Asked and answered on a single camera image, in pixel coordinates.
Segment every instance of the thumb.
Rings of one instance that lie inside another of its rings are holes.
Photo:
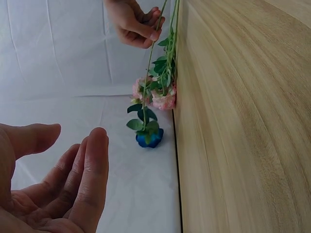
[[[152,41],[157,41],[159,39],[159,33],[155,29],[148,25],[139,23],[138,21],[133,22],[127,30],[135,32],[142,37],[151,39]]]
[[[15,153],[15,159],[28,154],[46,151],[58,139],[61,131],[59,124],[32,124],[23,127],[0,124],[7,134]]]

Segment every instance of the fingernail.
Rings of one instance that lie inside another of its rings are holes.
[[[150,39],[151,39],[152,41],[156,41],[156,40],[157,40],[157,33],[156,33],[156,32],[153,32],[153,33],[151,34],[151,36],[150,36]]]

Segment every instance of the pink rose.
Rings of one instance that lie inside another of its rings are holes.
[[[160,110],[170,110],[175,107],[176,102],[176,88],[173,86],[170,88],[168,94],[163,96],[162,94],[158,94],[156,91],[152,91],[152,101],[153,106]]]
[[[144,83],[145,83],[145,78],[140,78],[140,79],[137,79],[135,84],[133,85],[133,97],[135,99],[139,99],[142,101],[143,92],[140,90],[143,90],[143,88],[141,87]]]

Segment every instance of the blue flower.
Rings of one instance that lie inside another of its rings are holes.
[[[146,144],[145,135],[136,135],[136,141],[141,147],[155,148],[161,142],[163,134],[164,130],[159,129],[157,134],[154,133],[151,135],[151,142],[149,144]]]

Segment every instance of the flower bouquet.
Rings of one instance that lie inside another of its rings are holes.
[[[159,23],[167,0],[164,1]],[[170,110],[176,102],[176,33],[178,23],[179,0],[175,0],[174,11],[170,20],[168,37],[159,42],[165,54],[151,63],[155,43],[151,46],[147,74],[137,79],[133,85],[133,105],[127,113],[137,112],[138,119],[130,120],[126,126],[136,132],[136,141],[141,147],[155,148],[162,140],[164,131],[160,128],[155,113],[149,108],[153,106],[160,110]],[[173,20],[176,13],[175,32]]]

